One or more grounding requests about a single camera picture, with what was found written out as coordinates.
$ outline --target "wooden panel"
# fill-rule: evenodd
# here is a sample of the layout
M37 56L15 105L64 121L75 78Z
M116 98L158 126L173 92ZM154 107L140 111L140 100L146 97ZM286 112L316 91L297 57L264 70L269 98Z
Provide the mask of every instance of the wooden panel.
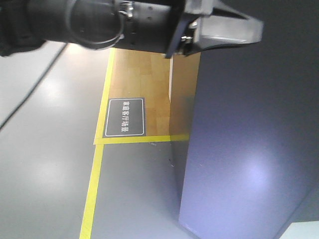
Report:
M145 98L147 136L169 135L169 60L117 49L109 98Z

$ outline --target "yellow line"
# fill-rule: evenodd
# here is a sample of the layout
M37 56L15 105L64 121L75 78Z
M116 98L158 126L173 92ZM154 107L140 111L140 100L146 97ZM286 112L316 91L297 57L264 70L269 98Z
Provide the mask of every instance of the yellow line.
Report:
M116 144L116 143L147 143L147 142L170 142L170 136L142 136L142 137L117 137L97 138L94 144Z
M105 83L103 88L98 124L96 126L95 139L103 138L104 122L106 117L107 104L109 100L111 78L112 78L113 65L114 65L114 56L115 56L115 49L112 48L110 51L110 56L109 56L109 63L106 69Z
M102 144L95 146L95 153L93 158L89 189L88 189L88 194L86 197L86 203L85 203L83 219L82 219L80 239L91 238L94 210L95 210L101 164L102 164L102 158L103 158L103 149L104 149L104 145Z

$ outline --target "dark blue wall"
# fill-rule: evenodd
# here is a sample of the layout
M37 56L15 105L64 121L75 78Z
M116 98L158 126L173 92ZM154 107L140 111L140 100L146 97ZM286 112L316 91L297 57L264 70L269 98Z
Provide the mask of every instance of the dark blue wall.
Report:
M202 53L180 223L202 239L279 238L319 180L319 4L224 2L264 36Z

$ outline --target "black sign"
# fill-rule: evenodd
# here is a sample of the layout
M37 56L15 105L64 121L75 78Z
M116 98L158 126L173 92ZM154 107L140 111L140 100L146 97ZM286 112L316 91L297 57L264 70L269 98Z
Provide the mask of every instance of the black sign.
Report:
M109 99L105 137L144 135L144 98Z

